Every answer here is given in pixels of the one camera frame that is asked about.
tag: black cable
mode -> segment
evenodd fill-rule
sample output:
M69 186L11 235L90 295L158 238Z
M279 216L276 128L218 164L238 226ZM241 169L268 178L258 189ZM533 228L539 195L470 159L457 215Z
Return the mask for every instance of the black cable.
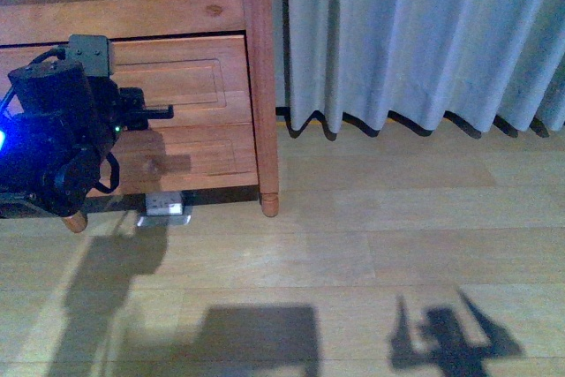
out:
M29 64L30 65L40 64L41 62L43 62L48 57L56 57L57 59L64 59L65 58L64 48L61 48L61 47L51 48L47 52L41 53L37 58L35 58Z

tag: wooden drawer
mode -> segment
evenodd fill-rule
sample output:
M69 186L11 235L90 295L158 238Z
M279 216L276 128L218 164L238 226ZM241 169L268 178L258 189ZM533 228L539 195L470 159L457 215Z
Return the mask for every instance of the wooden drawer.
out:
M0 45L245 29L243 0L0 0Z
M243 35L114 43L112 79L143 89L148 107L175 105L175 117L152 128L251 123ZM0 50L0 91L9 71L28 64L49 47ZM20 111L17 102L10 111Z
M250 124L124 132L112 152L121 169L115 194L258 184Z

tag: wooden cabinet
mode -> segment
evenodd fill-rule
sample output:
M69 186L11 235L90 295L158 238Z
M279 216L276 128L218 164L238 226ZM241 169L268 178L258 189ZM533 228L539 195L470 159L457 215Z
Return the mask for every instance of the wooden cabinet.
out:
M121 135L117 193L259 185L263 212L274 216L270 8L270 0L0 0L0 90L8 71L69 35L104 34L114 42L112 79L142 88L148 107L175 106L173 119Z

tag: white curtain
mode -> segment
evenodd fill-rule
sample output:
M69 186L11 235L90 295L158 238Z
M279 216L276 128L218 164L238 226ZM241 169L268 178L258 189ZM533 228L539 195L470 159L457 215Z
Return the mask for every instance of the white curtain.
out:
M446 111L481 132L565 122L565 0L288 0L287 25L295 130L316 110L332 132L344 112L375 130L391 110L427 130Z

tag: white power strip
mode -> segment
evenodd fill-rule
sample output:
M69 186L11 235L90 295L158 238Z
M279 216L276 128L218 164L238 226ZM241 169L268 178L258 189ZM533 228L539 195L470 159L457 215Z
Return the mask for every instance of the white power strip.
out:
M183 198L181 192L156 192L145 195L147 215L182 215Z

